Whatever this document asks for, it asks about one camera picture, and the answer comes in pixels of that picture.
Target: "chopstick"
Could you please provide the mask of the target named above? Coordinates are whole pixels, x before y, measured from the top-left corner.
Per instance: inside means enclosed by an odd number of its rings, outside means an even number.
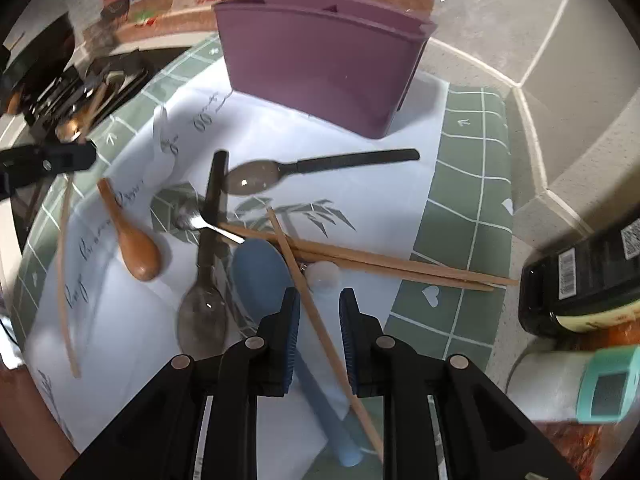
[[[380,462],[382,462],[384,454],[384,444],[382,442],[382,439],[380,438],[376,427],[373,425],[373,421],[369,416],[369,412],[366,410],[361,400],[353,395],[353,392],[351,391],[351,385],[349,384],[349,379],[347,378],[344,363],[341,361],[338,352],[335,351],[335,347],[331,341],[331,337],[329,336],[329,333],[327,332],[324,323],[322,322],[320,314],[318,313],[318,309],[316,308],[316,304],[314,303],[314,299],[311,295],[311,291],[306,284],[306,279],[302,275],[302,272],[300,271],[300,268],[296,263],[296,259],[293,256],[293,252],[291,251],[291,247],[289,246],[287,237],[282,231],[280,223],[278,222],[273,209],[268,207],[267,214],[269,215],[269,219],[271,220],[274,231],[276,231],[275,235],[278,240],[278,244],[280,245],[280,250],[282,251],[284,259],[287,263],[287,267],[289,267],[289,272],[291,273],[293,282],[295,283],[296,288],[300,293],[300,297],[302,299],[302,304],[305,307],[306,314],[311,321],[311,325],[316,331],[316,334],[318,335],[318,339],[322,344],[322,348],[324,349],[324,353],[329,360],[329,364],[334,370],[334,374],[337,377],[344,394],[347,396],[347,399],[349,399],[351,407],[358,417],[360,424],[362,425],[362,429],[366,433],[369,441],[377,452]]]
[[[390,267],[382,267],[371,264],[363,264],[354,262],[353,260],[343,260],[324,254],[307,253],[305,251],[293,251],[297,260],[305,262],[333,262],[343,269],[362,270],[364,272],[372,272],[383,276],[393,276],[409,280],[410,282],[428,283],[429,285],[454,286],[457,288],[466,288],[468,290],[480,290],[482,292],[491,292],[494,288],[491,285],[485,285],[478,282],[463,282],[462,280],[454,280],[452,278],[441,278],[439,276],[431,276],[429,274],[421,274],[420,272],[409,272],[408,270],[392,269]]]
[[[104,99],[104,95],[107,91],[107,85],[101,83],[98,89],[95,91],[94,98],[89,104],[89,110],[86,115],[86,121],[82,125],[80,134],[78,135],[78,144],[84,144],[86,142],[86,136],[91,129],[91,125],[94,122],[94,117],[98,111],[100,103]],[[78,365],[78,358],[76,351],[71,342],[71,334],[69,332],[69,319],[66,312],[66,297],[65,297],[65,245],[66,245],[66,228],[69,224],[69,216],[71,210],[71,195],[73,194],[74,186],[74,174],[68,173],[66,175],[66,188],[65,195],[62,199],[62,211],[60,213],[60,235],[58,236],[58,257],[56,259],[56,270],[58,273],[58,317],[60,318],[60,332],[62,332],[62,339],[65,343],[66,357],[69,359],[69,366],[71,367],[71,373],[76,379],[80,378],[80,367]]]
[[[262,238],[272,243],[277,241],[273,233],[262,231],[254,231],[245,227],[232,225],[221,222],[219,227],[226,229],[234,234],[245,238]],[[384,256],[383,254],[367,253],[366,251],[358,251],[344,247],[337,247],[328,244],[320,244],[318,242],[310,242],[308,240],[299,240],[297,238],[287,237],[289,245],[293,250],[305,253],[323,254],[341,260],[351,260],[363,264],[371,264],[378,267],[387,267],[388,269],[405,270],[407,272],[415,272],[417,274],[425,274],[428,276],[439,276],[441,278],[451,278],[461,280],[462,282],[479,282],[493,283],[495,285],[517,285],[518,280],[511,278],[503,278],[501,276],[492,276],[481,272],[473,272],[472,270],[453,269],[452,267],[439,266],[435,264],[427,264],[424,262],[414,262],[412,260],[402,260],[392,256]]]

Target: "green checkered tablecloth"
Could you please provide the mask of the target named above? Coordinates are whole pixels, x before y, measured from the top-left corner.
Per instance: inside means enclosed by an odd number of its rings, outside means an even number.
[[[89,138],[98,149],[91,170],[75,179],[73,200],[92,190],[111,161],[183,83],[222,56],[217,35],[178,57],[137,97],[104,120]],[[489,88],[451,85],[438,149],[436,171],[412,259],[507,276],[511,253],[509,138],[504,103]],[[58,239],[65,179],[58,177],[36,216],[18,272],[11,311],[18,343],[24,348],[38,309],[46,272]],[[502,309],[504,288],[475,292],[402,282],[385,332],[421,354],[443,358],[467,355],[486,367]],[[382,400],[364,399],[382,433]],[[342,468],[325,449],[306,474],[380,478],[377,457],[351,413],[347,424],[370,453],[355,468]]]

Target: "blue spoon handle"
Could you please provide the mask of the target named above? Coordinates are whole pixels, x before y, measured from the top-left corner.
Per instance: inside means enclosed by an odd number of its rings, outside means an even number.
[[[300,352],[296,352],[294,370],[300,380],[302,392],[311,405],[311,409],[314,410],[324,434],[329,439],[329,447],[340,464],[345,467],[351,467],[360,463],[362,460],[360,448],[344,428],[342,421],[329,404],[318,382],[309,371],[309,368],[306,367]]]

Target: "barcode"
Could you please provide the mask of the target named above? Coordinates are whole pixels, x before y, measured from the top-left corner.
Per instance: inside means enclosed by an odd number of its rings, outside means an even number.
[[[575,296],[575,248],[558,256],[558,278],[558,300]]]
[[[625,250],[625,258],[630,260],[640,254],[640,218],[626,226],[622,231],[622,247]]]

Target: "purple plastic container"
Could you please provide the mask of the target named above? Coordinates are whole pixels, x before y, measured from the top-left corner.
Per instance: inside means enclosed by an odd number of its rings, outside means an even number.
[[[431,21],[369,0],[227,0],[215,6],[231,86],[380,139]]]

